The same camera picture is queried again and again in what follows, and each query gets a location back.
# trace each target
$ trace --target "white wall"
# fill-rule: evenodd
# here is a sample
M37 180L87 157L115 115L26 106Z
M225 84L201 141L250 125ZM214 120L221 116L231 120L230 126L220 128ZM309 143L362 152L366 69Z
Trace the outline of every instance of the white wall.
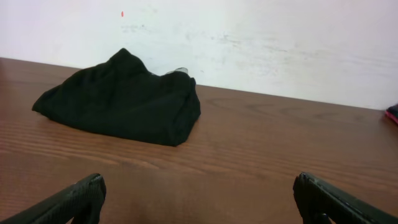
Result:
M1 0L0 57L89 67L121 47L202 85L384 109L396 0Z

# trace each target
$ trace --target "brown wooden table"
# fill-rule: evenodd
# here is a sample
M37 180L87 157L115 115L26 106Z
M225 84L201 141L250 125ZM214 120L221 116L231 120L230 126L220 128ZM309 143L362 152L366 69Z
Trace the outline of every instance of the brown wooden table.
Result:
M301 223L302 170L398 216L398 126L382 111L197 86L188 141L158 146L31 111L77 69L0 62L0 220L94 172L101 223Z

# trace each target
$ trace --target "white backdrop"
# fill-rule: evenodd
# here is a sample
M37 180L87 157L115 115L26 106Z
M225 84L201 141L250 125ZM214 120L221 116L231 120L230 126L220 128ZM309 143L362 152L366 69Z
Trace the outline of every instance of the white backdrop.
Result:
M120 48L198 84L384 109L396 0L0 0L0 57L84 68Z

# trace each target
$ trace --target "tabletop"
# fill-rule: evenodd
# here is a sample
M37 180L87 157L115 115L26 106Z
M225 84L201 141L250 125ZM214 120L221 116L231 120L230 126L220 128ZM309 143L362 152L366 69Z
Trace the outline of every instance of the tabletop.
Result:
M398 126L382 111L198 85L188 140L160 146L31 111L77 70L0 58L0 220L92 173L100 223L302 223L301 171L398 216Z

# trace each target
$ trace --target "black fabric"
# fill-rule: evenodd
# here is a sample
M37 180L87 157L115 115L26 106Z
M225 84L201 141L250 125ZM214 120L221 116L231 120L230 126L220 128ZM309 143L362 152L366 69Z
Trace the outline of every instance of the black fabric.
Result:
M195 85L184 72L154 75L121 49L46 91L32 110L92 133L177 146L200 115Z

